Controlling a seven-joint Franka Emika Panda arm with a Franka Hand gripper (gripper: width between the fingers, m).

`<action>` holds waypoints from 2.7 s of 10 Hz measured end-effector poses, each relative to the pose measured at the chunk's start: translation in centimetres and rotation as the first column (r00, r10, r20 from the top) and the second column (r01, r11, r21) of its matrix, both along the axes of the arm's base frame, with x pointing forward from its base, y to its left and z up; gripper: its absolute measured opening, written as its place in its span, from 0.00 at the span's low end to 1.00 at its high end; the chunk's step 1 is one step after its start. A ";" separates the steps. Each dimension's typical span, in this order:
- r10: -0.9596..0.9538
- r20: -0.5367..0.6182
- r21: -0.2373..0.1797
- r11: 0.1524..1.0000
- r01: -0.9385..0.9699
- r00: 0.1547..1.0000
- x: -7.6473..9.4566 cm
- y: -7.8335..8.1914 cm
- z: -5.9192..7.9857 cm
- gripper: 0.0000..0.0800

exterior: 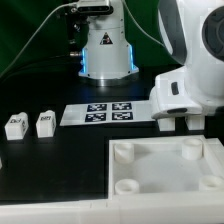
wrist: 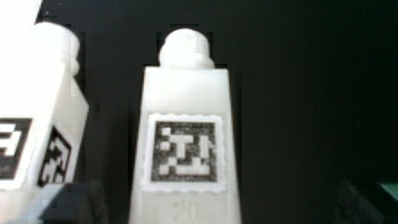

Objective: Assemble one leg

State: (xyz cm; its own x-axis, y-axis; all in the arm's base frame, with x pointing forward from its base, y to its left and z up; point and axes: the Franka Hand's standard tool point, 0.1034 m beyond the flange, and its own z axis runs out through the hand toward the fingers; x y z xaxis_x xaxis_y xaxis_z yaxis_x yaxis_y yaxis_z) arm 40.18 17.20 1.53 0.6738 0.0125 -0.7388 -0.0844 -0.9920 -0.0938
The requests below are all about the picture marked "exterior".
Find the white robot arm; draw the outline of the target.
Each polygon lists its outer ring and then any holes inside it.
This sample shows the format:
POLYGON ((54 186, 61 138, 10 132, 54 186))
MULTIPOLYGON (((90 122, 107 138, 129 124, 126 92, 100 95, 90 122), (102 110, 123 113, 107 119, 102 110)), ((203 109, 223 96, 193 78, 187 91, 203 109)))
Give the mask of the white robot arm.
POLYGON ((215 114, 224 107, 224 0, 159 0, 158 24, 180 67, 155 78, 152 117, 215 114))

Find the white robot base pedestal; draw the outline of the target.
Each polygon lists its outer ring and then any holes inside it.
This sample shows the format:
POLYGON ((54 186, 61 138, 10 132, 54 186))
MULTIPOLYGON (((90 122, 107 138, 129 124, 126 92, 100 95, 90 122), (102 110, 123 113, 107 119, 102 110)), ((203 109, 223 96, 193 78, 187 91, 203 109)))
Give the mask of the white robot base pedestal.
POLYGON ((79 76, 89 80, 115 81, 136 76, 133 49, 125 37, 124 9, 121 0, 106 0, 108 15, 90 15, 88 39, 82 49, 83 68, 79 76))

